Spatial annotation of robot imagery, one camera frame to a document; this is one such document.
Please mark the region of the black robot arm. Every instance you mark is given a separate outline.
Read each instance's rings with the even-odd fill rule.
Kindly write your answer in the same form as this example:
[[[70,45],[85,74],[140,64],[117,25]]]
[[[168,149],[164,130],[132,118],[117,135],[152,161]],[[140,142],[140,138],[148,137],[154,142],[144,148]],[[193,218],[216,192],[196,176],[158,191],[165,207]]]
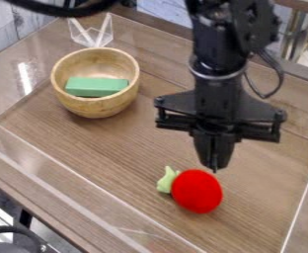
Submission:
[[[217,171],[229,164],[243,139],[277,142],[285,112],[264,100],[247,67],[257,55],[284,79],[265,47],[277,40],[280,20],[269,0],[184,0],[192,22],[188,68],[194,88],[153,100],[156,126],[185,131],[201,164]]]

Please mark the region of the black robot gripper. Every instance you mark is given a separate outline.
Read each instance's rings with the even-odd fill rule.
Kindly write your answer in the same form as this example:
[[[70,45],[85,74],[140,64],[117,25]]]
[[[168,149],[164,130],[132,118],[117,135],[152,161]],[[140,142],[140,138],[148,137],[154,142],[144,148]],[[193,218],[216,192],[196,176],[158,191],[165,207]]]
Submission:
[[[214,138],[214,170],[228,167],[234,144],[243,138],[280,140],[285,113],[247,92],[245,78],[247,73],[220,80],[196,78],[193,90],[153,100],[156,126],[192,134],[200,163],[209,169],[213,168],[213,137],[208,133],[220,134]]]

